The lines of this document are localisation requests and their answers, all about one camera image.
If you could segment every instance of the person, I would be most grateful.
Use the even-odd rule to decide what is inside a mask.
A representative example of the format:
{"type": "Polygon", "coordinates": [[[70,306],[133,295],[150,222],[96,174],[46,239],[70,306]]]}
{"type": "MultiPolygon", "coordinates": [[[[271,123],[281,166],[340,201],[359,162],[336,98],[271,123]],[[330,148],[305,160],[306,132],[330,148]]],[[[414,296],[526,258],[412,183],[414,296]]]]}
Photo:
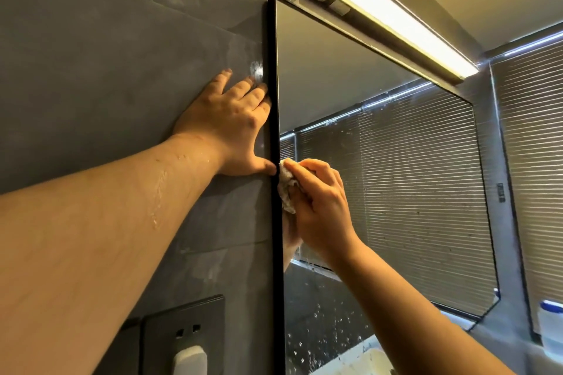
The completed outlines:
{"type": "MultiPolygon", "coordinates": [[[[218,173],[274,175],[254,143],[271,102],[218,74],[172,136],[130,157],[0,196],[0,364],[6,374],[94,371],[180,223],[218,173]]],[[[354,233],[339,174],[288,162],[300,237],[350,287],[401,375],[509,374],[354,233]]]]}

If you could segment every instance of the bottle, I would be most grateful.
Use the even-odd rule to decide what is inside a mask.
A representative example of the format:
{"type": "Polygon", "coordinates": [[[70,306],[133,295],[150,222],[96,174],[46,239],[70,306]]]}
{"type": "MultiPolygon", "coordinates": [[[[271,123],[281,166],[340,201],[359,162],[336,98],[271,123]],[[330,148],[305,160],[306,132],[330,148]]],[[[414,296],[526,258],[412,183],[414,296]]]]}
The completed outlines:
{"type": "Polygon", "coordinates": [[[543,351],[547,357],[563,364],[563,305],[544,300],[538,310],[543,351]]]}

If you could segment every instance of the mirror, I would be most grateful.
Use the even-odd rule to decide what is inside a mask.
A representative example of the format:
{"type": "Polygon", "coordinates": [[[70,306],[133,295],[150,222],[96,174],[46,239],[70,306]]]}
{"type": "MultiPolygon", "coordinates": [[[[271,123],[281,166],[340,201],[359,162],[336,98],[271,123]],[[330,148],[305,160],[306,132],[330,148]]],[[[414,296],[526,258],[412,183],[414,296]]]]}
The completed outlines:
{"type": "MultiPolygon", "coordinates": [[[[356,233],[469,328],[498,300],[470,103],[276,0],[280,154],[337,169],[356,233]]],[[[336,374],[369,355],[362,309],[306,245],[284,275],[288,374],[336,374]]]]}

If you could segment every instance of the electrical outlet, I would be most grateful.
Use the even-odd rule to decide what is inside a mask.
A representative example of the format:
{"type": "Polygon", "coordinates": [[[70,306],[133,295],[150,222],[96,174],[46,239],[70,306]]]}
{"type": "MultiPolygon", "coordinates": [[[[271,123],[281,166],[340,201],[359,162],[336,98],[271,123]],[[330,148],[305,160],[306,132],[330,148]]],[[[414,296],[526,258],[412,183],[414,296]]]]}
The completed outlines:
{"type": "Polygon", "coordinates": [[[222,295],[172,308],[142,324],[143,375],[171,375],[174,356],[199,345],[207,354],[207,374],[223,374],[225,298],[222,295]]]}

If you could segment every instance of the reflected window blind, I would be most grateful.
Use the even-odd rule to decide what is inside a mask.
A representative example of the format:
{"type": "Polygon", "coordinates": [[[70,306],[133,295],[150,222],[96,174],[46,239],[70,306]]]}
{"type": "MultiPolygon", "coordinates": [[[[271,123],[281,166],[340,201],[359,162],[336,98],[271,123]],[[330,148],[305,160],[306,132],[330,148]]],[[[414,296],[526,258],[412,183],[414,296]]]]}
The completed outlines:
{"type": "Polygon", "coordinates": [[[339,170],[362,240],[428,299],[481,315],[494,267],[473,111],[437,87],[297,133],[339,170]]]}
{"type": "Polygon", "coordinates": [[[563,42],[493,64],[534,330],[563,303],[563,42]]]}
{"type": "MultiPolygon", "coordinates": [[[[350,115],[327,126],[298,132],[296,136],[299,161],[324,160],[340,172],[354,229],[360,239],[367,243],[359,116],[350,115]]],[[[313,264],[326,265],[306,245],[301,246],[300,258],[313,264]]]]}
{"type": "Polygon", "coordinates": [[[288,157],[295,160],[295,135],[280,139],[280,160],[288,157]]]}

